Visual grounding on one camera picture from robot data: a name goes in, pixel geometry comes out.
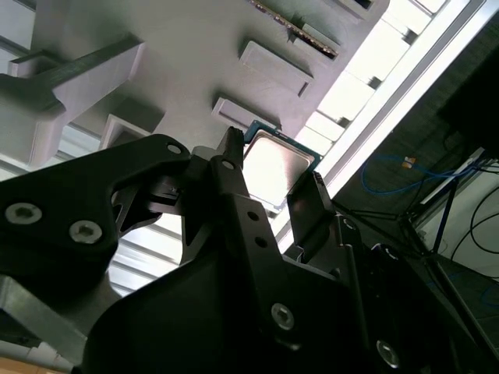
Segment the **screw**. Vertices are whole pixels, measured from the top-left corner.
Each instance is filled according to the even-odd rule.
[[[182,153],[182,150],[180,148],[178,148],[175,144],[168,144],[167,148],[172,153],[175,153],[175,154]]]
[[[234,170],[234,165],[228,161],[223,160],[221,164],[224,165],[227,169]]]
[[[274,321],[283,330],[289,331],[294,327],[295,317],[286,305],[276,302],[272,305],[271,314]]]
[[[101,238],[102,229],[92,221],[77,221],[69,228],[69,236],[77,243],[94,244]]]
[[[40,208],[30,203],[15,203],[5,210],[5,218],[11,224],[34,224],[41,216]]]
[[[383,361],[387,363],[393,369],[398,369],[400,366],[400,361],[395,353],[394,349],[385,341],[378,340],[376,342],[377,352],[380,354]]]

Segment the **blue cable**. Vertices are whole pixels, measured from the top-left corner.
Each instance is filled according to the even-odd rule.
[[[482,293],[482,295],[480,296],[480,301],[482,302],[482,304],[490,306],[491,308],[494,308],[494,309],[499,309],[499,304],[493,304],[493,303],[487,301],[487,295],[489,294],[490,290],[492,290],[492,288],[498,287],[498,286],[499,286],[499,284],[492,284],[490,287],[488,287],[488,289],[486,289]]]
[[[452,173],[455,173],[456,170],[450,170],[450,171],[446,171],[446,172],[441,173],[441,174],[437,174],[437,173],[433,173],[432,171],[429,171],[428,169],[426,169],[426,168],[424,168],[422,166],[419,166],[418,164],[412,164],[411,162],[406,161],[405,158],[402,158],[402,157],[397,157],[397,156],[379,156],[379,157],[376,157],[376,158],[378,158],[378,159],[384,159],[384,160],[390,160],[390,161],[407,162],[408,164],[412,165],[412,168],[414,168],[414,169],[416,169],[418,171],[421,171],[421,172],[423,172],[425,174],[431,175],[431,178],[425,179],[424,181],[419,181],[419,182],[412,183],[411,185],[407,185],[406,187],[402,187],[400,189],[392,189],[390,191],[377,191],[375,189],[371,189],[366,184],[366,169],[367,169],[367,165],[369,163],[369,161],[367,161],[363,165],[363,169],[362,169],[362,172],[361,172],[362,185],[363,185],[363,188],[367,192],[370,192],[370,193],[372,193],[374,195],[392,195],[392,194],[395,194],[395,193],[400,193],[400,192],[407,191],[409,189],[413,189],[414,187],[417,187],[418,185],[421,185],[424,182],[428,182],[428,181],[431,181],[433,179],[437,179],[437,178],[449,178],[449,177],[460,177],[462,175],[467,175],[468,173],[470,173],[470,172],[473,171],[472,168],[466,168],[464,171],[462,171],[462,172],[460,172],[458,174],[455,174],[455,175],[453,175]]]

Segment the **wire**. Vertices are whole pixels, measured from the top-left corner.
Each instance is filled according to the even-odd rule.
[[[456,252],[458,251],[459,247],[461,246],[461,244],[465,241],[466,238],[468,238],[468,235],[471,234],[472,230],[474,230],[475,228],[477,228],[478,226],[480,226],[481,224],[487,222],[488,220],[494,218],[494,217],[497,217],[499,216],[499,213],[495,213],[495,214],[492,214],[491,216],[487,217],[487,218],[483,218],[480,222],[478,222],[477,224],[474,224],[472,226],[472,228],[470,228],[468,230],[468,232],[466,232],[466,234],[461,238],[461,240],[459,241],[459,243],[455,246],[454,248],[454,252],[452,252],[452,255],[451,255],[451,260],[454,261],[454,257],[455,257],[455,254]]]
[[[475,222],[475,216],[476,214],[478,213],[478,210],[480,209],[480,207],[483,205],[483,203],[485,203],[487,201],[487,199],[493,195],[496,191],[499,191],[499,187],[496,187],[495,189],[493,189],[492,191],[490,191],[489,193],[487,193],[485,195],[485,197],[480,201],[480,203],[476,206],[475,208],[475,211],[473,212],[473,215],[471,216],[471,221],[469,222],[469,233],[471,234],[471,238],[473,240],[473,243],[475,243],[475,245],[482,249],[484,252],[487,252],[487,253],[492,253],[494,255],[499,255],[499,252],[496,252],[496,251],[493,251],[491,249],[487,249],[485,247],[483,247],[482,245],[480,245],[477,241],[476,241],[476,238],[475,238],[475,235],[473,234],[473,223]]]
[[[490,293],[490,291],[492,290],[492,288],[494,287],[499,287],[499,284],[492,284],[490,287],[488,287],[483,293],[482,295],[480,296],[480,301],[482,302],[482,304],[484,305],[487,305],[487,306],[490,306],[491,308],[494,308],[494,309],[499,309],[499,304],[493,304],[491,302],[488,302],[487,301],[487,295]]]
[[[411,169],[419,170],[427,175],[431,175],[432,177],[448,178],[450,175],[452,175],[452,173],[456,172],[456,170],[449,170],[449,171],[444,171],[443,173],[433,173],[430,169],[427,169],[424,166],[421,166],[419,164],[407,161],[404,157],[400,157],[400,156],[376,156],[376,158],[378,160],[405,162],[405,163],[411,165]],[[469,173],[469,171],[463,171],[460,174],[464,175],[464,174],[468,174],[468,173]]]
[[[383,156],[383,157],[377,157],[377,158],[382,158],[382,159],[385,159],[385,160],[390,160],[390,161],[403,161],[403,162],[408,162],[406,161],[405,159],[402,159],[400,157],[392,157],[392,156]],[[433,180],[433,179],[438,179],[438,178],[449,178],[449,177],[460,177],[462,175],[467,175],[469,174],[470,172],[473,172],[473,169],[472,168],[466,168],[464,171],[461,171],[459,172],[458,174],[452,174],[452,173],[455,173],[456,170],[450,170],[450,171],[446,171],[444,172],[443,174],[437,174],[437,173],[433,173],[432,171],[429,171],[428,169],[426,168],[423,168],[421,166],[419,166],[418,164],[411,164],[413,168],[415,168],[416,170],[419,170],[419,171],[422,171],[428,175],[430,175],[429,178],[425,178],[419,182],[415,182],[415,183],[412,183],[411,185],[407,185],[406,187],[402,187],[400,189],[392,189],[392,190],[389,190],[389,191],[377,191],[375,189],[372,189],[370,188],[367,184],[366,184],[366,169],[367,169],[367,165],[368,165],[369,161],[366,162],[364,165],[363,165],[363,168],[362,168],[362,172],[361,172],[361,179],[362,179],[362,185],[363,185],[363,188],[367,191],[367,192],[370,192],[374,195],[393,195],[395,193],[400,193],[400,192],[404,192],[404,191],[407,191],[409,189],[413,189],[414,187],[417,187],[418,185],[422,185],[424,182],[428,182],[430,180]]]

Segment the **gray metal plate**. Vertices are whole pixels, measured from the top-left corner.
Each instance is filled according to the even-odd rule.
[[[266,2],[287,19],[333,37],[340,55],[325,67],[296,47],[287,29],[245,0],[38,0],[32,48],[78,58],[132,33],[146,42],[133,80],[76,120],[102,134],[108,113],[131,95],[163,109],[157,128],[188,148],[216,146],[227,125],[211,115],[218,97],[228,97],[294,137],[305,125],[353,53],[388,6],[378,0],[366,21],[334,0]],[[239,60],[249,41],[272,51],[313,77],[305,97],[248,69]]]

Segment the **gray plastic part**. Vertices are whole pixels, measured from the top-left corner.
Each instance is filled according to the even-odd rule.
[[[328,67],[333,64],[333,61],[327,56],[320,53],[317,49],[312,47],[310,44],[304,42],[296,35],[292,35],[289,40],[293,43],[295,47],[301,49],[305,53],[307,53],[310,57],[315,58],[322,66]]]
[[[237,129],[245,132],[253,123],[253,121],[260,121],[272,129],[280,129],[280,125],[275,125],[256,115],[252,111],[241,107],[234,101],[230,101],[225,97],[219,97],[217,103],[213,107],[212,115],[220,119],[229,126],[234,126]]]
[[[356,0],[325,0],[326,2],[337,2],[343,8],[348,10],[351,14],[359,19],[367,19],[370,16],[370,8],[373,4],[372,1],[364,0],[357,2]],[[360,5],[361,2],[368,4],[366,7]]]
[[[291,65],[273,52],[250,41],[241,55],[241,62],[268,79],[279,83],[296,96],[302,97],[313,77]]]
[[[340,44],[336,43],[329,37],[325,36],[319,30],[314,29],[308,23],[305,23],[303,25],[302,30],[305,31],[307,34],[309,34],[311,37],[315,37],[320,43],[327,45],[333,51],[341,53],[342,47],[340,46]]]
[[[9,62],[8,75],[17,78],[30,78],[60,65],[58,61],[41,51]]]
[[[37,0],[32,48],[70,60],[130,31],[146,43],[137,74],[119,89],[124,92],[110,95],[74,121],[98,135],[119,104],[113,99],[123,94],[166,112],[156,132],[174,137],[190,150],[220,143],[227,122],[212,115],[214,100],[220,96],[282,125],[282,132],[294,138],[389,1],[373,1],[367,19],[354,16],[334,0],[260,1],[288,21],[299,19],[340,45],[332,64],[324,65],[311,51],[293,44],[286,26],[247,0],[143,0],[140,6],[136,2],[117,5],[116,0]],[[313,77],[305,94],[299,97],[294,88],[242,64],[239,59],[248,41],[256,41]]]
[[[34,167],[55,156],[62,128],[133,76],[143,44],[129,37],[30,78],[0,74],[0,148]]]
[[[108,117],[100,150],[151,135],[165,113],[132,98],[125,99]]]

